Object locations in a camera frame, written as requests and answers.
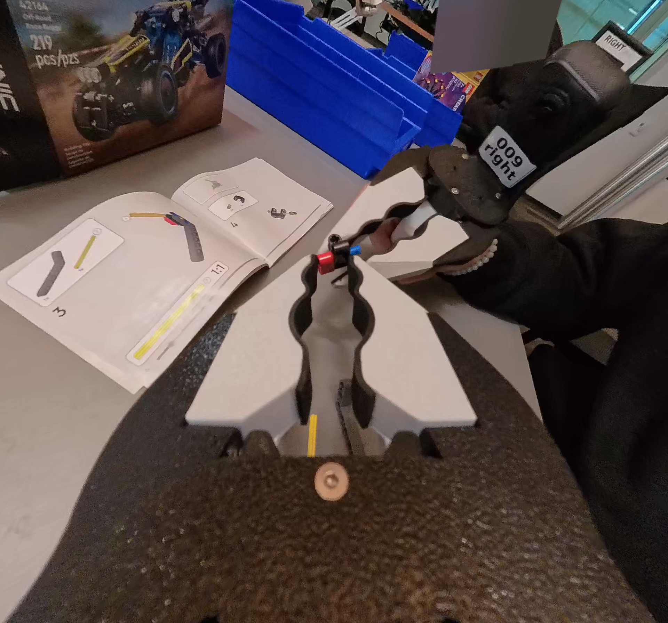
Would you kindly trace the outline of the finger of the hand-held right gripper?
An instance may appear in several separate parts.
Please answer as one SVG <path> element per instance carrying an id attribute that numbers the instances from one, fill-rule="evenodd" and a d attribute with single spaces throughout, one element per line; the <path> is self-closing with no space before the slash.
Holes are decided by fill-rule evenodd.
<path id="1" fill-rule="evenodd" d="M 360 236 L 368 236 L 396 207 L 420 206 L 425 200 L 425 179 L 429 173 L 429 157 L 432 148 L 422 146 L 395 155 L 377 176 L 366 185 L 342 218 L 332 227 L 330 235 L 339 235 L 348 242 Z M 419 247 L 436 247 L 434 226 L 436 218 L 430 218 L 420 229 L 420 234 L 394 243 L 404 248 L 413 243 Z"/>
<path id="2" fill-rule="evenodd" d="M 360 237 L 361 257 L 382 277 L 395 283 L 416 283 L 439 273 L 447 275 L 475 270 L 483 266 L 498 248 L 498 228 L 479 227 L 471 222 L 462 225 L 443 216 L 435 216 L 436 247 L 397 244 L 386 254 L 366 259 L 367 243 Z"/>

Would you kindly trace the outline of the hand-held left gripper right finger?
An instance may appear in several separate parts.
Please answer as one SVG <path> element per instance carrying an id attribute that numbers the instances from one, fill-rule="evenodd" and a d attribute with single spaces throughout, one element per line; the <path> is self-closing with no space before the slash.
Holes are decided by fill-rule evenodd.
<path id="1" fill-rule="evenodd" d="M 400 432 L 472 427 L 478 417 L 447 356 L 447 324 L 380 275 L 351 258 L 353 356 L 351 401 L 363 429 L 386 441 Z"/>

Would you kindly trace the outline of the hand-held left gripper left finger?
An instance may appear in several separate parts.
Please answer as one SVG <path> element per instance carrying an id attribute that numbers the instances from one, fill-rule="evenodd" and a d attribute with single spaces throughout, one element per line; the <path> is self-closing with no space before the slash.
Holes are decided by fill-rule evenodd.
<path id="1" fill-rule="evenodd" d="M 307 423 L 313 387 L 303 335 L 317 276 L 316 256 L 304 257 L 234 314 L 186 412 L 189 425 L 286 433 Z"/>

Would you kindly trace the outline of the red and black lego assembly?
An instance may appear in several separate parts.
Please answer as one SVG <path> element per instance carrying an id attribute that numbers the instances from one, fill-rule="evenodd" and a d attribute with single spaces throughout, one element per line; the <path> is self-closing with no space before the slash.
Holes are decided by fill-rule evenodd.
<path id="1" fill-rule="evenodd" d="M 321 275 L 347 267 L 351 257 L 359 256 L 361 247 L 351 244 L 339 235 L 332 234 L 327 240 L 327 250 L 317 255 L 318 271 Z"/>

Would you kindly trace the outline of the person's right forearm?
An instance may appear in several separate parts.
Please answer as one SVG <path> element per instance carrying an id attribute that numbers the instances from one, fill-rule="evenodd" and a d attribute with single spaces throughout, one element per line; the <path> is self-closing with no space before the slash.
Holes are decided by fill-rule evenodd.
<path id="1" fill-rule="evenodd" d="M 603 218 L 555 236 L 508 221 L 495 239 L 487 263 L 440 273 L 471 305 L 550 340 L 667 326 L 667 224 Z"/>

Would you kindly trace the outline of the colourful purple lego box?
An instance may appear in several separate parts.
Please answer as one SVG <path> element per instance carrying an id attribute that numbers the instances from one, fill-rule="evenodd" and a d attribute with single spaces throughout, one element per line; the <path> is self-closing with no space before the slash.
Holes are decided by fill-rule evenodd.
<path id="1" fill-rule="evenodd" d="M 467 101 L 476 92 L 489 70 L 443 72 L 431 70 L 432 51 L 429 50 L 413 81 L 427 90 L 437 101 L 457 113 L 462 113 Z"/>

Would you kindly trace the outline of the lego instruction booklet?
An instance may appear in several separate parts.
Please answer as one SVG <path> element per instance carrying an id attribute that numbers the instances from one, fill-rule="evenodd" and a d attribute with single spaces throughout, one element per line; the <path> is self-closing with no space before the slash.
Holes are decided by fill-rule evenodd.
<path id="1" fill-rule="evenodd" d="M 88 210 L 1 271 L 1 301 L 132 394 L 333 205 L 263 159 Z"/>

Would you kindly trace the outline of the lego set box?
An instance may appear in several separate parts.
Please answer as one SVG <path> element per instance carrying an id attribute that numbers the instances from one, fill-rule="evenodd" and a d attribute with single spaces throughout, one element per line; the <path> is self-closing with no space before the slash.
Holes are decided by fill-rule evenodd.
<path id="1" fill-rule="evenodd" d="M 234 0 L 1 0 L 1 190 L 221 121 Z"/>

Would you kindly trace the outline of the person's right hand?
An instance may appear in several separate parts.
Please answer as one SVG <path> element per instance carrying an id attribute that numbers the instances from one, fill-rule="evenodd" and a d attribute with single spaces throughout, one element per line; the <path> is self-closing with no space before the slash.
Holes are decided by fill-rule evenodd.
<path id="1" fill-rule="evenodd" d="M 368 236 L 366 259 L 386 254 L 393 249 L 391 237 L 400 222 L 396 217 L 386 219 Z"/>

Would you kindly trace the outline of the small blue plastic bin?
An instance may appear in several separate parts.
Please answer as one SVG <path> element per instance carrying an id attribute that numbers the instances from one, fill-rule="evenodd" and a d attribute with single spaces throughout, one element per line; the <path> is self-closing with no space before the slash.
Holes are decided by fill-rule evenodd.
<path id="1" fill-rule="evenodd" d="M 418 146 L 441 146 L 453 144 L 462 123 L 462 114 L 454 112 L 437 101 L 427 90 L 417 85 L 413 78 L 429 50 L 423 48 L 405 34 L 393 32 L 384 51 L 388 64 L 404 73 L 414 88 L 408 92 L 415 95 L 419 108 L 426 117 L 419 123 L 420 131 L 414 143 Z"/>

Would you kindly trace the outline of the large blue plastic bin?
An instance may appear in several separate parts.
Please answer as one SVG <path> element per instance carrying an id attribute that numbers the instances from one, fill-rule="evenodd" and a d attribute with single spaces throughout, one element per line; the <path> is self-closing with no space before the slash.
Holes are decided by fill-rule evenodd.
<path id="1" fill-rule="evenodd" d="M 427 117 L 408 77 L 283 0 L 234 0 L 226 84 L 362 178 Z"/>

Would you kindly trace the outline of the metal table leg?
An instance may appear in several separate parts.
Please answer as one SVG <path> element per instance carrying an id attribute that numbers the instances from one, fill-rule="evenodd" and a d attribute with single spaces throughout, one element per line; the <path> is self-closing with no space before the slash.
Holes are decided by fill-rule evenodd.
<path id="1" fill-rule="evenodd" d="M 566 231 L 615 209 L 666 174 L 667 137 L 664 137 L 577 208 L 564 215 L 556 223 L 556 230 Z"/>

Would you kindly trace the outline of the white label sign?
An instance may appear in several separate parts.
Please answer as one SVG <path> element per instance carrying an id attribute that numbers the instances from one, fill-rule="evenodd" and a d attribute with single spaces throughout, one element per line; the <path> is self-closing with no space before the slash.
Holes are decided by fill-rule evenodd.
<path id="1" fill-rule="evenodd" d="M 608 21 L 591 41 L 617 60 L 622 71 L 628 76 L 631 76 L 654 55 L 654 51 L 648 49 L 612 20 Z"/>

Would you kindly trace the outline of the person's black clothing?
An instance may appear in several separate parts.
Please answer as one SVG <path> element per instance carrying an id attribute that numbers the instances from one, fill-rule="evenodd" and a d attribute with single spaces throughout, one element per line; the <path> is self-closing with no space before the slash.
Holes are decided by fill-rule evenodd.
<path id="1" fill-rule="evenodd" d="M 667 330 L 619 329 L 602 365 L 559 343 L 529 356 L 548 432 L 606 547 L 658 622 L 667 621 Z"/>

